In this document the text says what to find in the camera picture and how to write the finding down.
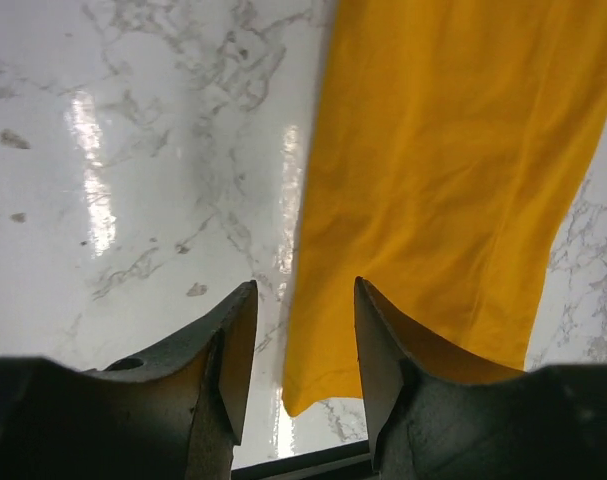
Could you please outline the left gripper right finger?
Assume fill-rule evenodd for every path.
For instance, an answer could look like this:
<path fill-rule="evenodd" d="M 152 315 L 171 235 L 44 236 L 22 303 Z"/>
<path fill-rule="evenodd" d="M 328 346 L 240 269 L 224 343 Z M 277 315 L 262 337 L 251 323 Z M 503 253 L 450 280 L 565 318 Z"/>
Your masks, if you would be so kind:
<path fill-rule="evenodd" d="M 523 374 L 473 354 L 404 314 L 370 281 L 354 283 L 354 329 L 373 470 L 381 479 L 418 479 L 407 414 L 436 379 L 485 385 Z"/>

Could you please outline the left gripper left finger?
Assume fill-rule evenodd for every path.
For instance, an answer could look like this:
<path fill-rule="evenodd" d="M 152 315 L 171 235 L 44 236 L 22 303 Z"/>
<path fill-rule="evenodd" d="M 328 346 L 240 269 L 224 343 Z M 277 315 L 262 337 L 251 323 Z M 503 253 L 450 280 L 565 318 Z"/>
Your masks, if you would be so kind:
<path fill-rule="evenodd" d="M 228 479 L 246 416 L 258 287 L 240 284 L 203 317 L 91 371 L 109 427 L 85 479 Z"/>

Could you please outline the yellow t shirt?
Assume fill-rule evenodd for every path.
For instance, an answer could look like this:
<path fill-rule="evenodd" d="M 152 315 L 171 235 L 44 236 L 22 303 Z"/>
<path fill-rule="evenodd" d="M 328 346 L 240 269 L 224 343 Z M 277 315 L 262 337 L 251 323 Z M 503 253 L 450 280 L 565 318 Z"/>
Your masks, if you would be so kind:
<path fill-rule="evenodd" d="M 607 118 L 607 1 L 343 1 L 301 216 L 282 398 L 362 394 L 353 285 L 518 375 L 552 242 Z"/>

